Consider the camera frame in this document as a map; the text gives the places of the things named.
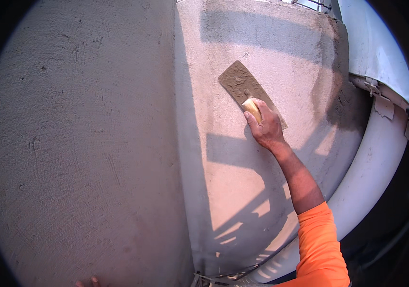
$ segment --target trowel blade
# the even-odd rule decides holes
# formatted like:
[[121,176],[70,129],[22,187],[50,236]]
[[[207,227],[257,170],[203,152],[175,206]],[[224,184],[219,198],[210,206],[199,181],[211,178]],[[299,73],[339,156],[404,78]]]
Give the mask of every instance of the trowel blade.
[[248,98],[257,98],[263,100],[266,105],[276,112],[281,120],[282,129],[287,129],[288,125],[282,118],[281,113],[276,108],[273,101],[267,95],[262,86],[257,82],[249,70],[237,60],[229,66],[220,76],[219,83],[236,100],[242,109],[242,104]]

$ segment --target orange shirt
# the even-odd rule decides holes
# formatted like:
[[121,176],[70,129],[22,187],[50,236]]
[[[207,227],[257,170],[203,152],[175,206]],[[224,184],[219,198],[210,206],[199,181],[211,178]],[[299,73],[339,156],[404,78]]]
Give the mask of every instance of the orange shirt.
[[299,214],[300,263],[297,278],[279,287],[347,287],[348,270],[337,241],[337,228],[327,203]]

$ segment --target plastering trowel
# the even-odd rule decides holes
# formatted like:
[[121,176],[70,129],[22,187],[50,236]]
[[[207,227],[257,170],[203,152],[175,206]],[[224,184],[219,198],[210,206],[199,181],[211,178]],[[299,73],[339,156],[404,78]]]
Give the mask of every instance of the plastering trowel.
[[263,100],[266,105],[276,112],[281,120],[282,129],[287,129],[288,125],[281,116],[281,113],[276,108],[273,101],[266,94],[262,86],[257,82],[249,70],[237,60],[229,66],[220,76],[219,83],[227,90],[227,92],[236,100],[243,111],[250,112],[254,115],[257,122],[262,121],[260,111],[253,103],[252,99],[257,98]]

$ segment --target curved white pipe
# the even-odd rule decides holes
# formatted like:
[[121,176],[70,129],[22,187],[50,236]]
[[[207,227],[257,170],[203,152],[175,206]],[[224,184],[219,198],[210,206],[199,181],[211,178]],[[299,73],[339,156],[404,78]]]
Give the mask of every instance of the curved white pipe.
[[[392,120],[372,107],[367,129],[335,193],[328,201],[341,240],[368,214],[385,191],[400,163],[407,144],[407,116],[394,107]],[[243,277],[247,283],[266,283],[295,270],[300,261],[299,239],[294,239],[272,259]]]

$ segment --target plastered wall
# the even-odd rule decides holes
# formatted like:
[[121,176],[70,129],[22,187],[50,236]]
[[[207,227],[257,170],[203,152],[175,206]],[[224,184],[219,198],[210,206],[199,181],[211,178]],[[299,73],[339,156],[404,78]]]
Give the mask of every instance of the plastered wall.
[[254,141],[217,77],[235,60],[252,72],[328,199],[357,152],[371,104],[348,82],[348,55],[344,25],[309,9],[279,1],[177,3],[179,152],[197,270],[225,275],[255,266],[298,230],[275,158]]
[[39,1],[0,55],[0,250],[23,286],[188,286],[173,1]]

